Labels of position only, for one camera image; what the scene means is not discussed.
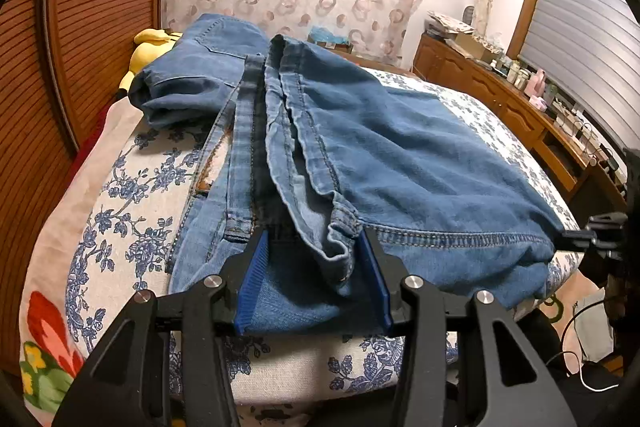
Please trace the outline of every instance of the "bed sheet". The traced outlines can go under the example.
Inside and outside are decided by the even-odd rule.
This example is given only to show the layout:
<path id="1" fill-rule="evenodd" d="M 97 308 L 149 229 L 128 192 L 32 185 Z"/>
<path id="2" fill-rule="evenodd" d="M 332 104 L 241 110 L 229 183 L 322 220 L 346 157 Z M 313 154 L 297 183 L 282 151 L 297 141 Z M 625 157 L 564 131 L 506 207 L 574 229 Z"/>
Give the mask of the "bed sheet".
<path id="1" fill-rule="evenodd" d="M 540 166 L 484 105 L 415 78 L 369 71 L 385 86 L 434 92 L 488 147 L 523 172 L 566 228 L 577 228 Z M 206 126 L 150 129 L 127 100 L 110 110 L 94 151 L 40 234 L 27 275 L 20 314 L 21 358 L 26 399 L 34 407 L 38 405 L 28 391 L 32 397 L 36 394 L 37 380 L 53 375 L 57 367 L 66 377 L 55 373 L 56 389 L 66 391 L 82 358 L 136 289 L 166 293 L 172 242 L 191 180 L 206 160 L 199 154 L 206 136 Z M 569 279 L 579 261 L 575 253 L 555 254 L 549 265 L 548 295 Z M 514 316 L 540 303 L 523 302 Z M 244 412 L 246 421 L 265 410 L 279 410 L 294 425 L 302 421 L 305 403 L 393 384 L 403 342 L 382 335 L 246 337 L 229 339 L 225 350 L 236 402 L 254 404 L 253 412 L 251 407 Z M 179 393 L 179 337 L 171 357 L 172 391 Z M 456 357 L 456 335 L 449 333 L 447 359 Z M 33 370 L 39 364 L 47 366 L 40 374 Z M 55 400 L 36 402 L 44 404 L 44 410 L 56 408 Z"/>

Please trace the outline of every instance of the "yellow flower print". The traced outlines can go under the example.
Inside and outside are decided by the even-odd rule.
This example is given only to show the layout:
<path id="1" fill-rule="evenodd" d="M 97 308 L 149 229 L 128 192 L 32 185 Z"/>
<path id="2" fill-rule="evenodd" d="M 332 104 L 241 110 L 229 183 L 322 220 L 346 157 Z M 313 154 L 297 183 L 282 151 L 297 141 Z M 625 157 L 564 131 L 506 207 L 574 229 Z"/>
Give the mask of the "yellow flower print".
<path id="1" fill-rule="evenodd" d="M 37 373 L 39 369 L 44 369 L 47 365 L 44 363 L 42 359 L 42 352 L 38 349 L 38 346 L 28 346 L 25 344 L 24 346 L 24 354 L 27 358 L 27 362 L 29 365 L 33 367 L 33 370 Z"/>
<path id="2" fill-rule="evenodd" d="M 33 377 L 29 373 L 20 370 L 22 374 L 22 388 L 26 394 L 33 394 Z"/>

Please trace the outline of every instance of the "cabinet door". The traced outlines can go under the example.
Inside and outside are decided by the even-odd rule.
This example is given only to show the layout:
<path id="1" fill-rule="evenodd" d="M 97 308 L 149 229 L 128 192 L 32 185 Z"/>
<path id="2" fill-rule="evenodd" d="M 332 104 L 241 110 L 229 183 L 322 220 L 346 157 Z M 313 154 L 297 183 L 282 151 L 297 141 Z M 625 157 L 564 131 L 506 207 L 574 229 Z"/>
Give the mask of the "cabinet door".
<path id="1" fill-rule="evenodd" d="M 489 75 L 471 65 L 468 69 L 466 92 L 484 103 L 489 110 L 498 114 L 506 97 L 504 91 L 498 82 Z"/>
<path id="2" fill-rule="evenodd" d="M 420 41 L 418 54 L 414 60 L 414 70 L 425 80 L 433 82 L 437 76 L 438 66 L 442 61 L 442 56 L 438 49 L 429 38 L 423 38 Z"/>
<path id="3" fill-rule="evenodd" d="M 534 107 L 526 107 L 525 103 L 507 95 L 498 112 L 500 120 L 511 129 L 527 150 L 533 147 L 544 129 L 542 122 L 533 115 L 533 111 L 536 111 Z"/>
<path id="4" fill-rule="evenodd" d="M 456 91 L 464 91 L 463 86 L 466 75 L 464 58 L 459 58 L 456 55 L 455 52 L 450 52 L 450 54 L 442 58 L 437 75 L 434 76 L 431 82 Z"/>

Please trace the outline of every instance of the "wooden dresser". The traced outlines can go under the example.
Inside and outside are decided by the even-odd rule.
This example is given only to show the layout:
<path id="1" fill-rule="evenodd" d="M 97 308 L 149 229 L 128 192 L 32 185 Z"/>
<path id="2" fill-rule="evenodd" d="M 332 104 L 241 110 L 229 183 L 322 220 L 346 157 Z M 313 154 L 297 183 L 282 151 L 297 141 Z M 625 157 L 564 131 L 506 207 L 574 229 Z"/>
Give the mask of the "wooden dresser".
<path id="1" fill-rule="evenodd" d="M 594 174 L 594 170 L 602 170 L 599 166 L 589 166 L 588 160 L 572 145 L 570 137 L 556 127 L 551 118 L 530 105 L 521 91 L 446 44 L 423 35 L 413 72 L 423 80 L 466 92 L 484 103 L 540 163 L 567 202 L 581 187 L 588 186 L 585 180 Z M 598 179 L 605 185 L 610 183 L 610 187 L 603 190 L 612 198 L 611 208 L 603 207 L 602 211 L 625 210 L 625 201 L 613 182 L 606 174 Z"/>

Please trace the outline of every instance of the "silver screw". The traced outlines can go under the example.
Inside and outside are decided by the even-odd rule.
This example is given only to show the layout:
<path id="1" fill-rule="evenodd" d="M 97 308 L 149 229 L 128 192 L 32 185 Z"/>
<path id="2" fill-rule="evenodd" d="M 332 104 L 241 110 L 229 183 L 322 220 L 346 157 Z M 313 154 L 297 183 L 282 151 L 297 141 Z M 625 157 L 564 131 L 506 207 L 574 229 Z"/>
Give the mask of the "silver screw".
<path id="1" fill-rule="evenodd" d="M 133 295 L 133 300 L 138 304 L 149 302 L 149 299 L 151 299 L 151 292 L 149 290 L 140 290 Z"/>
<path id="2" fill-rule="evenodd" d="M 480 290 L 476 293 L 476 299 L 482 302 L 482 304 L 491 304 L 494 301 L 494 294 L 487 290 Z"/>
<path id="3" fill-rule="evenodd" d="M 409 286 L 409 288 L 413 288 L 414 290 L 417 290 L 418 288 L 422 288 L 424 281 L 421 279 L 421 277 L 418 277 L 417 275 L 410 275 L 409 277 L 404 278 L 404 284 Z"/>
<path id="4" fill-rule="evenodd" d="M 204 285 L 207 288 L 217 288 L 222 284 L 222 277 L 220 275 L 209 275 L 204 280 Z"/>

